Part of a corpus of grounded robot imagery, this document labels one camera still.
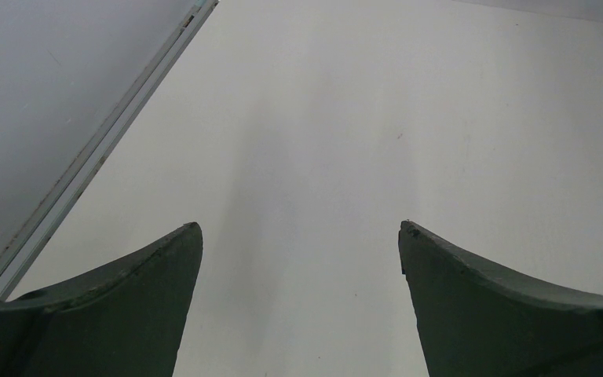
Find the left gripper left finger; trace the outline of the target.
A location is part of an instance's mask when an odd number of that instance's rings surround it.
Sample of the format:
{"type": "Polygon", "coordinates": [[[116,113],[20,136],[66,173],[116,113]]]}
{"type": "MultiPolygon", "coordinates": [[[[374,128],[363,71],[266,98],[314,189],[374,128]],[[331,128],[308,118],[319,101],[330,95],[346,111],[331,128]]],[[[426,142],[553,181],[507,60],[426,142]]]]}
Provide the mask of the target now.
{"type": "Polygon", "coordinates": [[[0,376],[172,375],[202,256],[202,230],[192,222],[0,301],[0,376]]]}

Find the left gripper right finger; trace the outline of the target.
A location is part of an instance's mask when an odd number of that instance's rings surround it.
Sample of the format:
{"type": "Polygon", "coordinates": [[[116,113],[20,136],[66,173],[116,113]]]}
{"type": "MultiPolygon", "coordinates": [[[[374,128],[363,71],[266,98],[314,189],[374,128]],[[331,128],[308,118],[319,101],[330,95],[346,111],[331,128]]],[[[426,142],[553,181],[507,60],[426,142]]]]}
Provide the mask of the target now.
{"type": "Polygon", "coordinates": [[[603,376],[603,295],[525,275],[413,221],[398,248],[431,376],[603,376]]]}

